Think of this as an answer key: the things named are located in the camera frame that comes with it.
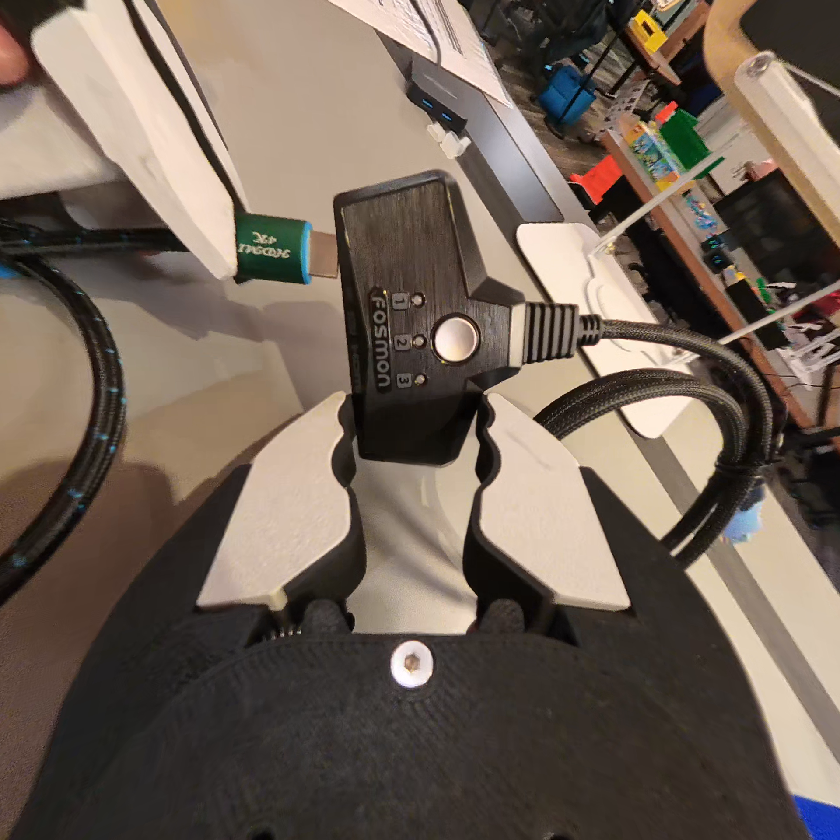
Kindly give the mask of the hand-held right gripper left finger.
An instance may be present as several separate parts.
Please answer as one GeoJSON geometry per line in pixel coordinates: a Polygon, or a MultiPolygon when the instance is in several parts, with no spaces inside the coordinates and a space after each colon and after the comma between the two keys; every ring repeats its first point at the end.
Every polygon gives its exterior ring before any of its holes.
{"type": "Polygon", "coordinates": [[[316,601],[346,606],[366,572],[354,412],[336,392],[252,460],[196,606],[266,606],[299,626],[316,601]]]}

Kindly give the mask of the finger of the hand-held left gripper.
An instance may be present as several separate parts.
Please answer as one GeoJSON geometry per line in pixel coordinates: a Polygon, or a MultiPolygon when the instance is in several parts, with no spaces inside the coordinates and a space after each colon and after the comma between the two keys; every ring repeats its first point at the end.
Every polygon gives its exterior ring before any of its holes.
{"type": "Polygon", "coordinates": [[[143,124],[162,174],[180,196],[192,188],[205,198],[222,187],[234,210],[249,210],[245,188],[201,84],[158,3],[125,2],[135,34],[159,81],[141,70],[149,104],[143,124]]]}
{"type": "Polygon", "coordinates": [[[2,200],[125,180],[210,274],[233,278],[227,191],[180,196],[156,162],[139,71],[160,79],[124,3],[3,3],[2,23],[35,63],[25,84],[2,91],[2,200]]]}

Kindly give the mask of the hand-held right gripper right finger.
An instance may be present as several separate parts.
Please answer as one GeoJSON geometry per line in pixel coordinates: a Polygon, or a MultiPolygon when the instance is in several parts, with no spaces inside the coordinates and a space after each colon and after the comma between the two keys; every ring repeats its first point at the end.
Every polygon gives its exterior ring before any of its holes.
{"type": "Polygon", "coordinates": [[[545,634],[558,607],[622,613],[631,599],[581,467],[548,430],[492,393],[476,415],[479,486],[463,574],[480,622],[495,602],[518,606],[545,634]]]}

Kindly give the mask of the black switch box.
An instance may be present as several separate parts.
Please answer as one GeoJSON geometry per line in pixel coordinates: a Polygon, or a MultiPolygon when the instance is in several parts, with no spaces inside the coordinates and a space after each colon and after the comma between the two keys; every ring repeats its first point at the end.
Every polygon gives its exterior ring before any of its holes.
{"type": "Polygon", "coordinates": [[[527,302],[488,276],[459,186],[443,171],[339,194],[333,212],[364,459],[452,463],[486,391],[602,338],[601,317],[527,302]]]}

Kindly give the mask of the black usb hub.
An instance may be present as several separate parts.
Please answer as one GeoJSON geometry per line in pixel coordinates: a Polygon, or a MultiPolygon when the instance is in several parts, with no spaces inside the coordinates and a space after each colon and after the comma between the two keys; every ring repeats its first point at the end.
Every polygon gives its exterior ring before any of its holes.
{"type": "Polygon", "coordinates": [[[465,105],[445,70],[423,57],[411,58],[406,72],[406,97],[445,131],[459,138],[465,135],[465,105]]]}

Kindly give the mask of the person's left hand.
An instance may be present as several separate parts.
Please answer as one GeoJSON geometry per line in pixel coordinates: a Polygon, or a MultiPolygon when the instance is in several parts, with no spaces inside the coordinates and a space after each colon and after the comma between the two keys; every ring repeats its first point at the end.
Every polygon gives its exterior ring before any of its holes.
{"type": "Polygon", "coordinates": [[[25,84],[34,73],[31,50],[18,43],[4,23],[1,23],[1,90],[10,90],[25,84]]]}

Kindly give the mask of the printed paper sheet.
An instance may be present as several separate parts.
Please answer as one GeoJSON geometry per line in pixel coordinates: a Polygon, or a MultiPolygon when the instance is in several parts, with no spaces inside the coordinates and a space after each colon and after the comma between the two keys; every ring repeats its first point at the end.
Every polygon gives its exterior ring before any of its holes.
{"type": "Polygon", "coordinates": [[[457,1],[334,1],[345,13],[512,108],[494,62],[457,1]]]}

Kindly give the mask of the wooden work table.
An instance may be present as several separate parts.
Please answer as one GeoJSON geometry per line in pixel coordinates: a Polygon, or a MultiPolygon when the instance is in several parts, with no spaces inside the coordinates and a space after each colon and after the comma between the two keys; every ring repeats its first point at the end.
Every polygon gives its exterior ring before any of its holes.
{"type": "MultiPolygon", "coordinates": [[[[636,199],[647,204],[660,198],[659,189],[636,157],[625,135],[638,123],[634,113],[619,117],[613,129],[602,136],[602,145],[615,160],[636,199]]],[[[697,287],[709,308],[717,313],[728,333],[747,325],[730,297],[722,280],[714,275],[702,259],[701,243],[706,232],[695,225],[694,216],[685,204],[683,193],[674,193],[650,209],[643,217],[663,232],[679,261],[691,274],[691,285],[697,287]]],[[[825,369],[814,382],[797,377],[777,350],[766,350],[755,333],[749,333],[730,343],[746,353],[759,372],[768,379],[774,393],[786,406],[793,422],[809,433],[839,425],[838,368],[825,369]]]]}

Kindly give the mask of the blue bag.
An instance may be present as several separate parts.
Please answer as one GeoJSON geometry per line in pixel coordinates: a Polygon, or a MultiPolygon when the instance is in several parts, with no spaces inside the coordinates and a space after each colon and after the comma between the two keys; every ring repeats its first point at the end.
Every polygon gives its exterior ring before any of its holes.
{"type": "Polygon", "coordinates": [[[559,65],[537,96],[537,103],[554,123],[571,126],[585,115],[595,98],[592,79],[587,80],[574,65],[559,65]]]}

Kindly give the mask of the green toy block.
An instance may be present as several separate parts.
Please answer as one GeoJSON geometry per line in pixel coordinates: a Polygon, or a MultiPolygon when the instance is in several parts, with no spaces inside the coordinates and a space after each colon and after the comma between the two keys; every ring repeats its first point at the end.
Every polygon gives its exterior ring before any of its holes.
{"type": "Polygon", "coordinates": [[[655,116],[658,131],[672,155],[687,171],[705,160],[710,150],[697,132],[698,120],[672,101],[655,116]]]}

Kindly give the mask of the yellow plastic bin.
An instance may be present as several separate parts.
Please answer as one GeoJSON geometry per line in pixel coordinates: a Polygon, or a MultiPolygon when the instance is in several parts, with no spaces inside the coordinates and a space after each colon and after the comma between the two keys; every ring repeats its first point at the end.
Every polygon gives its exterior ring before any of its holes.
{"type": "Polygon", "coordinates": [[[640,10],[628,20],[626,33],[639,49],[650,56],[657,54],[668,40],[658,21],[644,10],[640,10]]]}

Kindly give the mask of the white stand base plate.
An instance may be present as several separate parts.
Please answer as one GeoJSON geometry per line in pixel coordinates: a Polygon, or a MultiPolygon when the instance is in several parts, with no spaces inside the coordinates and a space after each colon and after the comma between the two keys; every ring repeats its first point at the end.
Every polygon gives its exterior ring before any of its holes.
{"type": "MultiPolygon", "coordinates": [[[[594,229],[577,223],[521,224],[516,240],[522,256],[554,303],[578,306],[604,320],[654,325],[648,305],[636,292],[616,259],[594,254],[600,238],[594,229]]],[[[688,373],[676,352],[656,343],[602,339],[584,351],[599,376],[635,369],[663,369],[688,373]]]]}

